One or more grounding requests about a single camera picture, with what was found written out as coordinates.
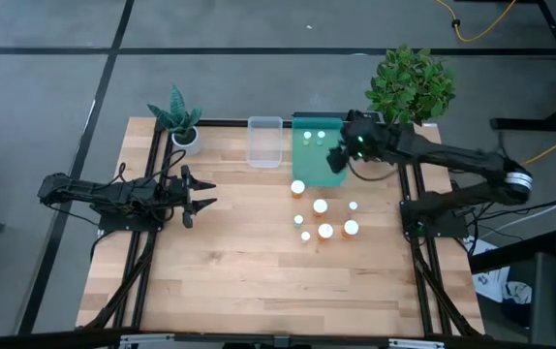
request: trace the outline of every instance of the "clear plastic container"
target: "clear plastic container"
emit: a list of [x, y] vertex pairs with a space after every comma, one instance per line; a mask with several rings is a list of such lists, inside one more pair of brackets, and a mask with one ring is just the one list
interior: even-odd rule
[[282, 118], [248, 118], [248, 164], [259, 169], [273, 169], [282, 162]]

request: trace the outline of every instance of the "butcher block tabletop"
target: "butcher block tabletop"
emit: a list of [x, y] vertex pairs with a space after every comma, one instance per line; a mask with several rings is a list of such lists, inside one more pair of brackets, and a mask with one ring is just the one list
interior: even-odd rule
[[[154, 125], [155, 118], [130, 118], [118, 160], [127, 164], [127, 179], [143, 176]], [[245, 127], [199, 129], [202, 151], [186, 156], [181, 164], [189, 165], [195, 178], [217, 185], [193, 191], [193, 198], [218, 201], [194, 217], [194, 228], [183, 227], [179, 209], [158, 233], [141, 330], [423, 335], [410, 245], [401, 234], [398, 174], [366, 182], [349, 173], [341, 187], [307, 188], [297, 200], [290, 190], [291, 129], [283, 130], [283, 158], [277, 169], [254, 169], [246, 163]], [[435, 126], [417, 127], [417, 132], [440, 141]], [[156, 169], [166, 141], [163, 135]], [[175, 166], [170, 175], [180, 174], [179, 169]], [[357, 163], [355, 169], [370, 177], [393, 171], [382, 163]], [[446, 169], [422, 165], [422, 171], [427, 190], [450, 190]], [[316, 199], [327, 200], [325, 217], [312, 214]], [[351, 201], [358, 203], [354, 220], [359, 232], [343, 238], [340, 231]], [[304, 217], [300, 229], [293, 225], [297, 214]], [[334, 236], [319, 243], [315, 233], [322, 223], [333, 226]], [[304, 231], [313, 235], [307, 244], [300, 238]], [[92, 320], [119, 286], [130, 236], [113, 233], [97, 245], [78, 325]], [[448, 295], [483, 332], [465, 251], [449, 238], [436, 242]], [[135, 298], [132, 290], [124, 325], [131, 322]], [[429, 302], [439, 332], [430, 290]]]

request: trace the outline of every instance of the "concrete floor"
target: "concrete floor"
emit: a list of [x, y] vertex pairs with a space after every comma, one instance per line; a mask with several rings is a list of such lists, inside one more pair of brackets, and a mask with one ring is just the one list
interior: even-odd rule
[[[0, 0], [0, 47], [110, 47], [124, 0]], [[480, 32], [506, 5], [453, 3], [462, 32]], [[556, 0], [547, 2], [556, 17]], [[125, 48], [555, 48], [536, 5], [520, 4], [487, 37], [457, 41], [447, 10], [433, 0], [136, 1]], [[491, 117], [542, 118], [556, 110], [556, 57], [444, 57], [457, 98], [439, 120], [445, 143], [490, 149]], [[118, 56], [82, 172], [112, 177], [130, 116], [148, 116], [176, 83], [205, 117], [247, 118], [294, 111], [365, 109], [363, 96], [380, 57], [342, 55]], [[45, 175], [66, 172], [104, 69], [104, 55], [0, 55], [0, 335], [14, 333], [43, 253], [52, 212], [39, 206]], [[506, 133], [510, 156], [525, 160], [556, 143], [556, 133]], [[556, 153], [530, 170], [529, 205], [556, 199]], [[457, 176], [460, 184], [474, 182]], [[85, 205], [73, 212], [96, 218]], [[491, 222], [499, 226], [512, 217]], [[555, 227], [555, 214], [517, 226], [524, 238]], [[95, 228], [70, 218], [36, 332], [70, 330], [89, 268]], [[491, 236], [494, 244], [511, 238]], [[484, 306], [495, 337], [521, 336]]]

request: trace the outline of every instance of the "potted plant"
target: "potted plant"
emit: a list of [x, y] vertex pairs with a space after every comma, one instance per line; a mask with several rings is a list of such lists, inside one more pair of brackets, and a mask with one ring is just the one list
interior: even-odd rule
[[455, 97], [452, 75], [430, 53], [428, 48], [412, 52], [406, 46], [388, 50], [377, 76], [371, 78], [371, 90], [365, 92], [372, 102], [368, 109], [380, 111], [386, 124], [414, 122], [421, 126], [444, 114]]
[[163, 111], [153, 105], [147, 105], [158, 121], [170, 132], [170, 138], [178, 149], [185, 149], [186, 155], [194, 155], [201, 151], [201, 140], [196, 124], [201, 119], [199, 108], [192, 112], [185, 110], [185, 103], [179, 89], [173, 85], [170, 90], [170, 112]]

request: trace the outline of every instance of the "teal plate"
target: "teal plate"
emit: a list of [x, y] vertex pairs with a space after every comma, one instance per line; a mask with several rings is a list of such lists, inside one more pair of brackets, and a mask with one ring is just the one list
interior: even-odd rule
[[[347, 177], [342, 171], [334, 174], [325, 157], [329, 149], [336, 147], [340, 137], [343, 121], [336, 117], [296, 117], [293, 119], [293, 179], [299, 179], [306, 186], [340, 186]], [[304, 145], [304, 132], [313, 136], [308, 145]], [[317, 132], [324, 131], [325, 138], [317, 144]]]

